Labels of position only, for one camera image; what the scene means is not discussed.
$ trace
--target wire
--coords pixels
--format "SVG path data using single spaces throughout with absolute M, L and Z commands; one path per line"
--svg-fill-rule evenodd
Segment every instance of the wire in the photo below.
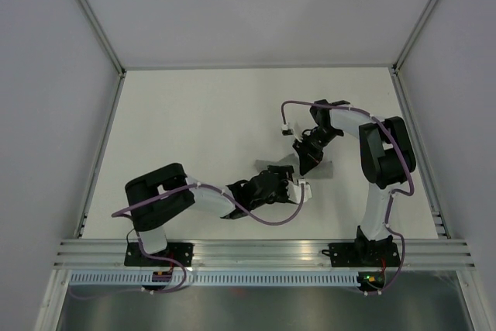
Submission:
M 303 207 L 303 203 L 305 201 L 305 185 L 304 184 L 301 184 L 301 198 L 300 198 L 300 203 L 298 204 L 298 207 L 293 212 L 293 214 L 291 216 L 289 216 L 287 219 L 284 219 L 282 221 L 271 222 L 271 221 L 266 221 L 264 219 L 261 219 L 260 217 L 254 215 L 252 212 L 250 212 L 245 207 L 243 207 L 241 204 L 239 204 L 238 201 L 235 200 L 232 196 L 226 194 L 222 189 L 217 188 L 216 186 L 213 186 L 213 185 L 209 185 L 209 184 L 200 184 L 200 183 L 197 183 L 197 184 L 189 184 L 189 185 L 181 186 L 179 188 L 175 188 L 173 190 L 166 191 L 163 194 L 160 194 L 160 195 L 157 195 L 155 197 L 146 199 L 146 200 L 144 200 L 142 202 L 136 203 L 135 205 L 131 205 L 130 207 L 126 207 L 125 209 L 121 209 L 121 210 L 119 210 L 117 212 L 114 212 L 114 213 L 111 214 L 111 216 L 112 217 L 128 216 L 126 214 L 126 212 L 130 212 L 130 211 L 133 211 L 135 209 L 139 209 L 139 208 L 141 208 L 141 207 L 143 207 L 145 205 L 149 205 L 150 203 L 154 203 L 154 202 L 159 201 L 159 200 L 161 200 L 163 198 L 166 198 L 166 197 L 168 197 L 168 196 L 170 196 L 172 194 L 178 193 L 180 191 L 192 189 L 192 188 L 204 188 L 204 189 L 216 191 L 221 196 L 223 196 L 224 198 L 228 199 L 231 203 L 233 203 L 235 207 L 237 207 L 241 211 L 245 212 L 252 219 L 260 222 L 261 224 L 269 225 L 269 226 L 280 226 L 280 225 L 287 224 L 288 222 L 290 222 L 291 220 L 293 220 L 298 215 L 298 213 L 300 213 L 301 208 Z
M 383 287 L 383 288 L 381 288 L 381 287 L 375 286 L 375 285 L 371 284 L 370 282 L 367 282 L 367 284 L 368 284 L 369 286 L 371 286 L 372 288 L 375 288 L 375 289 L 376 289 L 376 290 L 378 290 L 378 291 L 382 291 L 382 290 L 384 290 L 384 287 Z
M 145 251 L 145 249 L 143 247 L 143 242 L 140 238 L 140 234 L 138 232 L 136 232 L 136 235 L 138 236 L 139 250 L 141 251 L 141 254 L 144 257 L 147 257 L 147 258 L 152 259 L 152 260 L 168 261 L 169 263 L 176 265 L 177 267 L 179 267 L 183 271 L 183 278 L 181 279 L 181 282 L 179 282 L 179 284 L 176 284 L 173 288 L 164 288 L 163 290 L 154 290 L 154 292 L 160 293 L 160 294 L 168 294 L 171 292 L 176 292 L 176 291 L 181 290 L 181 287 L 183 286 L 183 284 L 186 282 L 186 279 L 188 278 L 188 272 L 186 271 L 186 268 L 184 267 L 184 265 L 181 264 L 179 261 L 172 259 L 170 257 L 160 257 L 160 256 L 150 255 L 149 253 L 147 253 Z
M 381 257 L 381 262 L 382 262 L 382 270 L 381 270 L 381 275 L 382 278 L 384 279 L 384 283 L 386 282 L 386 260 Z
M 107 296 L 111 295 L 118 295 L 118 294 L 123 294 L 125 292 L 141 292 L 141 288 L 124 288 L 122 290 L 114 291 L 114 292 L 107 292 L 105 294 L 100 294 L 100 295 L 90 295 L 90 296 L 81 296 L 78 294 L 75 294 L 73 291 L 73 286 L 69 285 L 67 287 L 67 293 L 69 296 L 72 298 L 79 300 L 79 301 L 87 301 L 87 300 L 95 300 L 97 298 L 105 298 Z
M 408 169 L 408 165 L 406 164 L 406 160 L 403 157 L 403 154 L 401 153 L 401 149 L 400 149 L 399 145 L 396 143 L 396 140 L 389 133 L 389 131 L 386 129 L 386 127 L 384 127 L 384 124 L 382 124 L 382 122 L 379 120 L 379 118 L 372 116 L 366 110 L 353 108 L 353 107 L 349 107 L 349 106 L 334 106 L 334 105 L 325 105 L 325 104 L 315 104 L 313 102 L 289 100 L 289 101 L 285 101 L 281 104 L 281 116 L 282 116 L 283 124 L 287 124 L 286 114 L 284 113 L 284 107 L 288 104 L 313 106 L 313 107 L 321 108 L 321 109 L 336 109 L 336 110 L 348 110 L 351 112 L 358 112 L 358 113 L 370 118 L 370 120 L 372 120 L 373 122 L 375 122 L 379 126 L 381 131 L 384 133 L 384 135 L 387 137 L 387 139 L 389 140 L 391 145 L 393 146 L 393 149 L 394 149 L 396 155 L 398 156 L 398 159 L 400 160 L 401 167 L 403 168 L 403 171 L 405 172 L 405 176 L 406 176 L 407 181 L 408 181 L 409 190 L 406 191 L 406 190 L 399 189 L 399 188 L 393 189 L 391 191 L 389 201 L 387 202 L 387 209 L 386 209 L 386 216 L 384 219 L 384 224 L 386 225 L 386 230 L 389 233 L 391 233 L 394 236 L 397 236 L 401 240 L 401 259 L 400 259 L 400 264 L 398 265 L 398 269 L 396 270 L 396 272 L 393 275 L 393 278 L 381 289 L 381 291 L 386 290 L 394 283 L 394 281 L 396 281 L 396 279 L 398 278 L 398 275 L 401 273 L 401 269 L 403 268 L 403 264 L 405 263 L 405 248 L 406 248 L 405 237 L 401 233 L 395 232 L 389 226 L 389 218 L 391 217 L 391 209 L 393 206 L 394 195 L 396 193 L 399 193 L 399 194 L 403 194 L 403 195 L 407 195 L 407 196 L 412 196 L 413 193 L 415 192 L 415 186 L 413 185 L 412 175 L 410 174 L 410 170 Z M 379 295 L 379 292 L 378 291 L 368 292 L 368 295 Z
M 127 245 L 129 245 L 129 234 L 131 234 L 131 232 L 134 230 L 134 228 L 132 228 L 127 234 L 126 234 L 126 242 L 127 242 Z

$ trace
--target gray wall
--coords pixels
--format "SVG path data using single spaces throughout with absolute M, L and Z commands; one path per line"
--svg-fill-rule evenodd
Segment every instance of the gray wall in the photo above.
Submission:
M 0 324 L 34 325 L 116 73 L 74 0 L 0 0 Z
M 428 0 L 89 0 L 132 67 L 392 64 Z
M 496 308 L 496 0 L 441 0 L 402 71 L 452 234 Z

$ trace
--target robotic arm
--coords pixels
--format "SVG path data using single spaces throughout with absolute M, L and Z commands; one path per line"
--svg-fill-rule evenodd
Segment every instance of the robotic arm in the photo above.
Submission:
M 312 197 L 310 185 L 305 180 L 293 182 L 293 173 L 292 166 L 269 166 L 249 181 L 240 180 L 219 189 L 248 211 L 275 202 L 306 202 Z M 134 205 L 157 197 L 160 187 L 170 191 L 198 183 L 198 180 L 184 172 L 181 164 L 174 163 L 135 178 L 127 183 L 125 190 L 129 205 Z M 303 201 L 302 186 L 305 191 Z M 221 219 L 239 219 L 246 216 L 245 212 L 216 191 L 207 188 L 180 191 L 131 211 L 134 229 L 138 232 L 147 253 L 159 253 L 167 249 L 163 225 L 185 209 L 210 212 Z
M 388 148 L 387 136 L 370 117 L 346 110 L 349 102 L 329 104 L 326 100 L 320 100 L 315 104 L 344 109 L 312 106 L 310 113 L 317 126 L 302 134 L 294 133 L 288 126 L 283 127 L 284 135 L 296 137 L 293 148 L 299 158 L 300 175 L 305 175 L 321 163 L 323 150 L 333 139 L 348 133 L 360 141 L 361 167 L 369 181 L 367 208 L 363 221 L 357 228 L 356 239 L 354 243 L 340 243 L 345 245 L 345 253 L 339 252 L 339 257 L 344 258 L 343 266 L 374 267 L 380 257 L 394 252 L 397 257 L 397 247 L 392 242 L 384 221 L 392 191 L 407 180 L 398 155 L 394 149 Z M 415 169 L 415 156 L 403 119 L 392 117 L 381 122 L 399 146 L 408 169 L 412 172 Z M 305 180 L 293 182 L 293 173 L 292 166 L 269 166 L 249 181 L 240 180 L 227 185 L 222 188 L 222 193 L 252 211 L 264 204 L 300 202 L 303 186 L 303 202 L 306 202 L 312 196 L 309 184 Z M 126 195 L 129 205 L 135 205 L 157 197 L 160 186 L 165 191 L 170 191 L 196 183 L 198 181 L 187 175 L 180 164 L 170 164 L 130 181 L 126 185 Z M 238 219 L 246 215 L 215 191 L 204 188 L 184 189 L 131 211 L 133 225 L 139 232 L 147 253 L 167 250 L 162 225 L 187 208 L 209 211 L 222 219 Z M 398 265 L 397 261 L 398 258 L 388 266 Z

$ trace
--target white table surface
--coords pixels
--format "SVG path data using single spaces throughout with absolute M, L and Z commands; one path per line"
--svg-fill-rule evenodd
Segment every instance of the white table surface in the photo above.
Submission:
M 279 160 L 291 142 L 281 135 L 284 100 L 347 100 L 375 115 L 401 112 L 386 68 L 292 68 L 239 70 L 129 71 L 95 193 L 84 238 L 123 238 L 127 219 L 111 213 L 127 206 L 124 185 L 173 162 L 209 184 L 225 185 L 257 172 L 256 159 Z M 302 128 L 315 124 L 308 107 L 289 105 L 287 117 Z M 185 211 L 165 225 L 169 239 L 264 240 L 354 238 L 367 201 L 358 140 L 336 138 L 326 148 L 332 180 L 313 181 L 313 198 L 284 226 L 265 226 L 250 217 L 229 221 Z M 436 238 L 418 171 L 416 192 L 398 196 L 391 226 L 408 238 Z M 294 205 L 266 205 L 259 217 L 278 221 Z

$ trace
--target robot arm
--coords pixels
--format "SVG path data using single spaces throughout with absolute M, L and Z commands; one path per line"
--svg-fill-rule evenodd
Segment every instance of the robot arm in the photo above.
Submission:
M 315 104 L 349 107 L 349 102 L 340 101 L 329 104 L 320 100 Z M 362 171 L 369 181 L 367 207 L 357 235 L 367 241 L 387 239 L 390 234 L 384 226 L 385 215 L 391 193 L 406 181 L 405 172 L 393 149 L 385 149 L 386 136 L 369 117 L 345 109 L 321 109 L 311 107 L 310 113 L 317 126 L 296 135 L 293 144 L 300 160 L 300 173 L 306 174 L 319 165 L 323 158 L 323 149 L 337 136 L 348 133 L 360 141 L 360 159 Z M 403 119 L 393 117 L 383 121 L 407 162 L 408 169 L 415 169 L 415 156 L 406 132 Z
M 275 202 L 299 203 L 302 185 L 305 190 L 303 202 L 306 202 L 312 197 L 310 185 L 304 180 L 294 183 L 292 175 L 291 166 L 269 166 L 249 181 L 240 180 L 219 189 L 248 211 Z M 170 191 L 192 184 L 199 184 L 199 181 L 187 175 L 182 165 L 176 163 L 135 178 L 127 183 L 125 190 L 128 203 L 133 205 L 157 197 L 160 194 L 159 187 Z M 246 215 L 216 191 L 187 188 L 131 211 L 134 229 L 138 232 L 147 253 L 153 254 L 167 249 L 163 225 L 185 209 L 210 212 L 222 219 L 238 219 Z

